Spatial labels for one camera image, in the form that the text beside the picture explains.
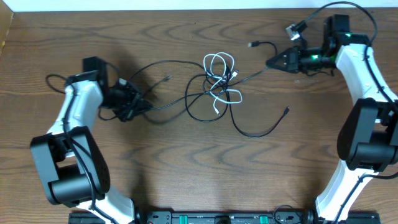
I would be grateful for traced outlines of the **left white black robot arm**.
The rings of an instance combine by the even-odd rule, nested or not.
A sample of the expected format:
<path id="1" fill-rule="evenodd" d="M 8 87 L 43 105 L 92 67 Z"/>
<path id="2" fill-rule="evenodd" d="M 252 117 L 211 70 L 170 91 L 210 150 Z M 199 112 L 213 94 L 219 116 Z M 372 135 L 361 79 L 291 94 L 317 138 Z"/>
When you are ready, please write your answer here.
<path id="1" fill-rule="evenodd" d="M 152 108 L 131 82 L 120 78 L 110 86 L 108 65 L 99 57 L 83 59 L 83 71 L 65 80 L 65 101 L 56 121 L 30 143 L 47 200 L 78 209 L 69 214 L 69 223 L 148 222 L 133 199 L 111 185 L 108 166 L 91 134 L 102 108 L 122 122 Z"/>

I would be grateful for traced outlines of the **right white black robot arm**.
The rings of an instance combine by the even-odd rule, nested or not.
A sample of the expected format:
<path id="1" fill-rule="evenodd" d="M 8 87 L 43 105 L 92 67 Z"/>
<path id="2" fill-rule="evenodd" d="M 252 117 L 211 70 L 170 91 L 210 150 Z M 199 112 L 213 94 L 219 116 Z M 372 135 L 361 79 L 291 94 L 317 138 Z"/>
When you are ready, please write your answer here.
<path id="1" fill-rule="evenodd" d="M 323 44 L 309 48 L 302 32 L 305 21 L 286 28 L 295 46 L 267 60 L 266 65 L 288 73 L 309 74 L 324 68 L 343 75 L 353 101 L 338 140 L 338 166 L 325 190 L 316 198 L 305 223 L 347 223 L 349 210 L 373 179 L 397 163 L 397 95 L 378 69 L 366 34 L 351 32 L 349 16 L 335 14 L 323 23 Z"/>

